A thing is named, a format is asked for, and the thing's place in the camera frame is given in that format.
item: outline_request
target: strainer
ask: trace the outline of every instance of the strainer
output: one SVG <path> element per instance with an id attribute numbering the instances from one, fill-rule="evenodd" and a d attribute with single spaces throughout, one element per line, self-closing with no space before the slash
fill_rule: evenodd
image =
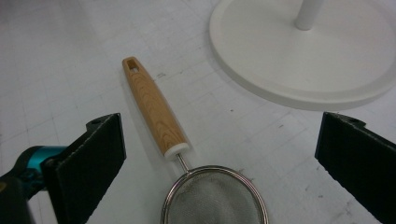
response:
<path id="1" fill-rule="evenodd" d="M 122 65 L 160 151 L 185 172 L 166 196 L 162 224 L 268 224 L 262 197 L 246 177 L 222 166 L 187 166 L 181 153 L 189 145 L 158 87 L 135 57 Z"/>

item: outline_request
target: round white base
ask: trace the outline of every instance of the round white base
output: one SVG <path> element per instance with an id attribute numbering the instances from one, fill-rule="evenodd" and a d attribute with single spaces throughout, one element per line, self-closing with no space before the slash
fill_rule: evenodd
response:
<path id="1" fill-rule="evenodd" d="M 308 110 L 364 105 L 396 83 L 396 11 L 387 2 L 325 1 L 313 29 L 301 31 L 302 2 L 221 0 L 210 39 L 226 73 L 260 97 Z"/>

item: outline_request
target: handle hole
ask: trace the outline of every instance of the handle hole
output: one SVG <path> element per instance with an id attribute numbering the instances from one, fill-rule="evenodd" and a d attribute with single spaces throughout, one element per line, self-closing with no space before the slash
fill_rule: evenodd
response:
<path id="1" fill-rule="evenodd" d="M 127 63 L 128 63 L 129 71 L 131 73 L 139 72 L 139 67 L 137 66 L 137 64 L 134 61 L 128 61 Z"/>

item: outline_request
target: white pole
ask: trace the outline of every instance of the white pole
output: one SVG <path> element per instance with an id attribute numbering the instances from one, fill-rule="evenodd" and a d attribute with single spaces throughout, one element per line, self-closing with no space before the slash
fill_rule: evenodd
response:
<path id="1" fill-rule="evenodd" d="M 312 29 L 323 2 L 324 0 L 304 0 L 295 26 L 302 31 Z"/>

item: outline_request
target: white table surface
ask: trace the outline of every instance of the white table surface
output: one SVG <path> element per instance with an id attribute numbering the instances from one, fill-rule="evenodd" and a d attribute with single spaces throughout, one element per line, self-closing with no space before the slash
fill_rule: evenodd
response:
<path id="1" fill-rule="evenodd" d="M 128 158 L 89 223 L 159 223 L 182 169 L 164 161 L 131 96 L 121 60 L 135 56 L 188 136 L 189 164 L 252 178 L 271 224 L 378 223 L 314 158 L 322 112 L 268 102 L 220 69 L 207 32 L 217 2 L 0 0 L 0 175 L 26 148 L 68 146 L 86 122 L 120 112 Z M 393 89 L 340 113 L 396 142 L 395 99 Z M 47 192 L 29 204 L 37 223 L 56 223 Z"/>

